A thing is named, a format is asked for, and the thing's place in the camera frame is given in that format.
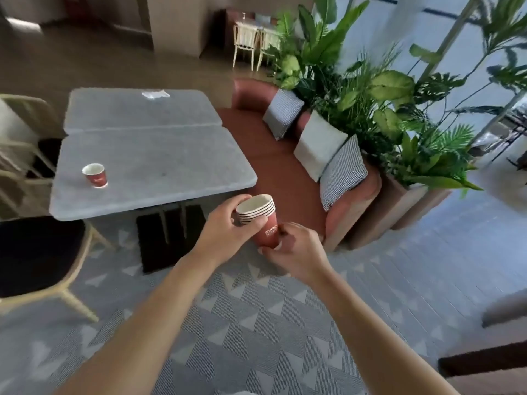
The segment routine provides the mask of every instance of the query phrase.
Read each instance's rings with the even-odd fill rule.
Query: red leather sofa
[[[270,194],[279,221],[316,230],[324,239],[326,251],[333,251],[379,193],[379,171],[365,161],[368,176],[325,212],[319,183],[309,177],[293,154],[311,112],[301,113],[286,138],[279,141],[262,120],[277,91],[271,83],[235,79],[231,108],[217,111],[258,176],[256,186],[247,192]]]

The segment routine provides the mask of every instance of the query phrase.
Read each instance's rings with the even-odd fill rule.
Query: table base
[[[181,225],[181,209],[165,212],[168,243],[165,241],[163,225],[159,213],[137,217],[139,248],[143,273],[174,266],[177,261],[194,247],[201,229],[205,225],[205,216],[199,205],[186,208],[187,237]]]

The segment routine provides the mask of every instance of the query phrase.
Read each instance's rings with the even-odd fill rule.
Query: person's left arm
[[[56,395],[152,392],[201,286],[267,222],[262,216],[243,227],[233,225],[233,210],[248,198],[250,195],[228,199],[211,212],[194,249],[179,260],[102,349],[57,389]]]

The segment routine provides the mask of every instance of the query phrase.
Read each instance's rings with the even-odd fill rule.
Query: houndstooth pillow
[[[267,123],[275,139],[283,139],[287,129],[302,110],[304,101],[299,99],[294,92],[279,89],[275,94],[263,121]]]
[[[329,211],[342,194],[357,186],[367,175],[357,135],[354,135],[333,157],[320,178],[320,200],[324,211]]]

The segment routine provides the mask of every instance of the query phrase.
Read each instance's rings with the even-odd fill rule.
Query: person's right hand
[[[284,223],[279,228],[285,234],[280,250],[262,246],[258,252],[310,286],[322,274],[333,271],[316,231],[298,223]]]

